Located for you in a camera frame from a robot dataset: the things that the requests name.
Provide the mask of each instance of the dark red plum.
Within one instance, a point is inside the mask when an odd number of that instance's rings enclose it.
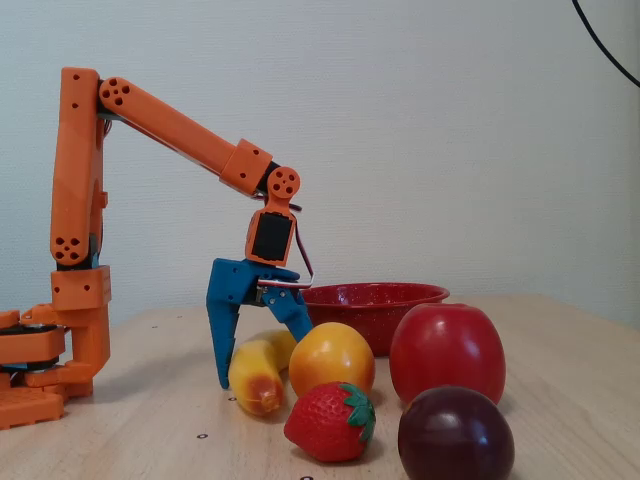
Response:
[[[506,480],[515,448],[509,424],[467,388],[426,390],[405,409],[398,452],[411,480]]]

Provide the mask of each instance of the robotic arm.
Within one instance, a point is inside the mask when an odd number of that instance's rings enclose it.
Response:
[[[179,153],[238,192],[264,200],[251,219],[245,259],[216,259],[207,311],[218,378],[227,373],[241,305],[268,307],[300,340],[311,329],[299,290],[299,275],[285,270],[296,234],[291,199],[300,188],[295,170],[281,167],[258,146],[223,140],[140,87],[120,78],[102,80],[86,68],[63,68],[53,176],[50,304],[20,315],[0,312],[0,430],[62,416],[69,398],[93,392],[93,377],[110,356],[108,303],[111,275],[99,264],[103,189],[103,143],[113,121],[121,121]],[[58,365],[71,331],[73,359]]]
[[[102,245],[102,147],[119,120],[214,173],[250,197],[268,199],[251,222],[245,255],[285,266],[296,220],[289,202],[297,173],[258,146],[223,140],[131,82],[102,81],[91,69],[64,68],[51,212],[51,254],[59,270],[90,268]]]

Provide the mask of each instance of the plastic fruit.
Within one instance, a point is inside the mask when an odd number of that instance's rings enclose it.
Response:
[[[311,329],[291,355],[289,380],[298,397],[331,382],[351,383],[367,395],[375,377],[375,359],[354,328],[328,322]]]
[[[298,399],[284,435],[320,462],[343,462],[364,453],[375,424],[373,405],[360,389],[332,382],[312,388]]]
[[[411,480],[506,480],[513,435],[496,405],[462,387],[418,395],[400,418],[398,453]]]
[[[264,416],[284,403],[280,371],[296,346],[288,330],[262,332],[241,344],[229,365],[229,386],[247,412]]]
[[[389,368],[405,403],[424,390],[454,385],[497,404],[506,380],[497,330],[481,310],[463,304],[424,304],[407,312],[391,341]]]

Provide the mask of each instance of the white wall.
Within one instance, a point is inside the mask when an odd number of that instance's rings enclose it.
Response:
[[[583,4],[638,72],[635,2]],[[74,65],[296,168],[320,284],[537,292],[640,325],[638,91],[568,0],[2,2],[0,59],[1,309],[49,299]],[[105,152],[112,320],[203,304],[258,205],[125,126]]]

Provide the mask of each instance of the black cable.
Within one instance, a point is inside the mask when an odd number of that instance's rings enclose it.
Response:
[[[593,28],[591,28],[591,25],[589,24],[589,20],[587,20],[587,17],[585,16],[584,12],[582,11],[582,8],[580,7],[580,4],[578,4],[578,0],[572,0],[573,1],[573,6],[576,7],[576,10],[578,12],[578,15],[580,15],[580,19],[582,20],[582,23],[584,23],[584,26],[587,28],[587,31],[589,32],[589,35],[591,35],[591,38],[593,38],[593,41],[596,42],[596,45],[598,45],[598,47],[600,47],[600,50],[602,50],[602,53],[605,54],[605,56],[611,61],[611,63],[613,63],[616,68],[618,70],[620,70],[625,77],[627,77],[629,80],[631,80],[636,87],[640,88],[640,81],[638,81],[638,79],[636,77],[634,77],[633,75],[631,75],[626,68],[624,68],[622,65],[620,65],[620,62],[618,62],[613,55],[611,55],[611,53],[609,53],[609,50],[607,50],[607,47],[605,47],[602,42],[600,41],[600,39],[598,38],[598,36],[596,35],[596,32],[593,31]]]

